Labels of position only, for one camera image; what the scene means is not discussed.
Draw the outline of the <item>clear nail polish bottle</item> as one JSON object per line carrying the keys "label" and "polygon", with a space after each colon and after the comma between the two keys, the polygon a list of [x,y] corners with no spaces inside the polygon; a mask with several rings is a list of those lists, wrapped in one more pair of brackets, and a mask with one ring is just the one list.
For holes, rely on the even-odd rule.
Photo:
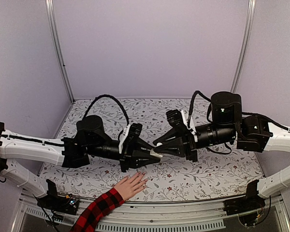
{"label": "clear nail polish bottle", "polygon": [[153,149],[150,150],[150,155],[154,156],[156,158],[159,158],[159,159],[161,159],[163,157],[163,155],[161,153],[157,153]]}

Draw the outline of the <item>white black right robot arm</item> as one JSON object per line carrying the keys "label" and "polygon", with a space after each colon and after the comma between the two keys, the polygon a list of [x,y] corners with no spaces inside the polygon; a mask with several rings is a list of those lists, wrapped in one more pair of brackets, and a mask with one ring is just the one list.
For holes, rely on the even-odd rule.
{"label": "white black right robot arm", "polygon": [[[197,95],[210,103],[206,114],[208,123],[200,126],[195,126],[192,118]],[[199,149],[212,152],[212,146],[225,145],[232,150],[231,144],[246,152],[290,153],[290,127],[258,113],[243,112],[239,94],[221,91],[208,98],[195,91],[187,112],[169,110],[166,117],[171,129],[154,141],[156,153],[196,161]]]}

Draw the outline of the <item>red black plaid sleeve forearm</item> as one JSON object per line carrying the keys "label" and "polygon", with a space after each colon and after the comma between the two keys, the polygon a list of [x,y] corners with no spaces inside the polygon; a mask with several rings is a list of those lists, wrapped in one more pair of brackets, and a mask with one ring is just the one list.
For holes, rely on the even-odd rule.
{"label": "red black plaid sleeve forearm", "polygon": [[99,196],[79,216],[71,227],[71,232],[94,232],[100,219],[124,203],[115,188]]}

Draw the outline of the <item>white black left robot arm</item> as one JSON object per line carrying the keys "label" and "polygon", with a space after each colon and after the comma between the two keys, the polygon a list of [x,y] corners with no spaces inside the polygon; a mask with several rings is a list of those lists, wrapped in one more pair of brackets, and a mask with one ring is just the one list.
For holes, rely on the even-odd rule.
{"label": "white black left robot arm", "polygon": [[43,139],[11,132],[0,122],[0,176],[30,191],[52,210],[62,206],[54,182],[42,180],[15,159],[47,162],[64,168],[79,168],[90,164],[89,158],[97,156],[120,163],[122,172],[160,162],[162,154],[140,138],[142,125],[129,124],[123,137],[117,141],[109,137],[99,116],[86,116],[76,123],[73,138]]}

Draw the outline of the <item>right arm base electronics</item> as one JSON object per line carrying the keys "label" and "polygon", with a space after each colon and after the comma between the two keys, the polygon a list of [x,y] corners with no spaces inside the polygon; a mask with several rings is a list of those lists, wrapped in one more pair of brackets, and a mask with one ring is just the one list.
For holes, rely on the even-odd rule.
{"label": "right arm base electronics", "polygon": [[258,195],[258,182],[259,180],[254,180],[248,183],[245,196],[223,202],[224,211],[228,216],[253,211],[251,214],[239,216],[240,223],[246,227],[252,227],[258,224],[261,214],[257,212],[257,209],[261,209],[262,211],[265,207],[265,199]]}

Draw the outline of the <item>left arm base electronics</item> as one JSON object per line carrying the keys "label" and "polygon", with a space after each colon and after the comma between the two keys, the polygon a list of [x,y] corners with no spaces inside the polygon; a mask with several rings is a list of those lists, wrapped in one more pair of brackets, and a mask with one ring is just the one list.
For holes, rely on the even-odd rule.
{"label": "left arm base electronics", "polygon": [[56,184],[50,179],[46,179],[46,182],[48,190],[46,196],[38,198],[38,206],[55,212],[76,215],[80,203],[79,198],[72,194],[59,196]]}

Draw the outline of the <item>person's left hand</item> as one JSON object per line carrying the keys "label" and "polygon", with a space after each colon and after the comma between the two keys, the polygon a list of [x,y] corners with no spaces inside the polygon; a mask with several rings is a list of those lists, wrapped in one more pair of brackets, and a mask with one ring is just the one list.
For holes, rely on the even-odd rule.
{"label": "person's left hand", "polygon": [[114,186],[114,189],[124,201],[127,201],[146,188],[148,179],[144,179],[145,174],[137,172],[133,176],[126,176]]}

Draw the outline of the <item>aluminium front frame rail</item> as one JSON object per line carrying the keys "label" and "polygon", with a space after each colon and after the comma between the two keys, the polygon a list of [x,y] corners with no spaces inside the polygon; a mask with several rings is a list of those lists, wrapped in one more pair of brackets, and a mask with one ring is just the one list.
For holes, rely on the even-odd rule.
{"label": "aluminium front frame rail", "polygon": [[[76,215],[45,209],[27,191],[16,205],[12,232],[67,232],[91,203],[81,198]],[[281,194],[264,209],[230,215],[224,199],[196,202],[127,202],[103,217],[98,232],[290,232],[290,216]]]}

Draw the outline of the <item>aluminium corner post right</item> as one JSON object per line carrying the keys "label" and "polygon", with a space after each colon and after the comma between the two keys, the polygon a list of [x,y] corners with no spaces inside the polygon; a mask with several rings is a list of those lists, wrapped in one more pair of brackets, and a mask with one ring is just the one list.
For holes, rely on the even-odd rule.
{"label": "aluminium corner post right", "polygon": [[233,77],[233,81],[231,85],[231,93],[235,93],[237,91],[237,88],[240,82],[240,77],[241,77],[242,69],[244,66],[249,39],[250,39],[251,31],[252,31],[255,8],[256,8],[256,0],[249,0],[248,7],[247,7],[247,14],[246,14],[246,22],[245,22],[245,27],[244,27],[244,34],[243,34],[243,39],[241,43],[241,49],[239,53],[238,62],[236,65],[236,69],[235,69],[235,73],[234,73],[234,77]]}

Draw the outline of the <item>aluminium corner post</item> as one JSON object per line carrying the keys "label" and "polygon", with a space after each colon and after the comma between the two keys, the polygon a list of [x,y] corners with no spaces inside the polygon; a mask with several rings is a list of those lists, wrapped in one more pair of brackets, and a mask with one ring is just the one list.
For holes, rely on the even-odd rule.
{"label": "aluminium corner post", "polygon": [[57,29],[57,24],[56,24],[54,3],[52,0],[46,0],[45,4],[46,4],[46,13],[48,17],[50,32],[51,32],[63,84],[66,89],[69,101],[71,103],[74,103],[75,99],[74,99],[72,87],[68,78],[66,65],[65,65],[63,54],[62,54],[61,45],[60,45],[59,34],[58,34],[58,29]]}
{"label": "aluminium corner post", "polygon": [[244,66],[249,39],[250,39],[251,31],[252,31],[255,8],[256,8],[256,0],[249,0],[248,7],[247,7],[247,14],[246,14],[246,22],[245,22],[245,27],[244,27],[244,34],[243,34],[243,39],[241,43],[241,49],[239,53],[238,62],[236,65],[236,69],[235,69],[235,73],[234,73],[234,77],[233,77],[233,81],[231,85],[231,93],[235,93],[237,91],[237,88],[240,82],[240,77],[241,77],[242,69]]}

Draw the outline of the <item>aluminium corner post left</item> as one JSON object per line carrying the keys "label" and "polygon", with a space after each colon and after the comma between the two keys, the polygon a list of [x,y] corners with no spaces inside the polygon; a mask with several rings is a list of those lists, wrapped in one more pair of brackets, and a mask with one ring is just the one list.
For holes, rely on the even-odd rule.
{"label": "aluminium corner post left", "polygon": [[46,4],[46,13],[48,17],[50,32],[51,32],[63,84],[66,89],[69,101],[71,103],[74,103],[75,99],[74,99],[72,87],[68,78],[66,65],[65,65],[63,54],[62,54],[61,45],[60,45],[59,34],[58,34],[58,29],[57,29],[57,24],[56,24],[54,3],[52,0],[46,0],[45,4]]}

